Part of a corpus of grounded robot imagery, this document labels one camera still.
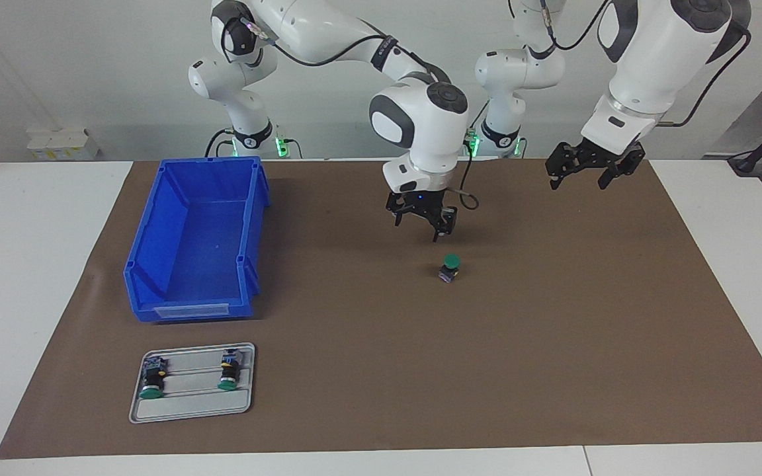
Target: metal tray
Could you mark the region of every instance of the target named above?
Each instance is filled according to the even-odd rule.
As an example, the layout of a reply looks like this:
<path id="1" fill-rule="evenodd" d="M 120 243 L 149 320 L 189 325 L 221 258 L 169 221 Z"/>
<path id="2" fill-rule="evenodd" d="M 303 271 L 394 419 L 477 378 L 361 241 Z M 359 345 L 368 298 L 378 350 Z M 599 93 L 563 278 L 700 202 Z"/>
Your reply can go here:
<path id="1" fill-rule="evenodd" d="M 237 349 L 243 360 L 237 389 L 222 391 L 217 388 L 222 375 L 220 364 L 223 353 L 229 349 Z M 160 356 L 167 360 L 167 375 L 163 378 L 163 397 L 146 400 L 139 395 L 140 370 L 143 362 L 152 356 Z M 254 367 L 255 346 L 248 342 L 152 350 L 143 356 L 137 370 L 129 420 L 132 424 L 145 424 L 245 412 L 251 406 Z"/>

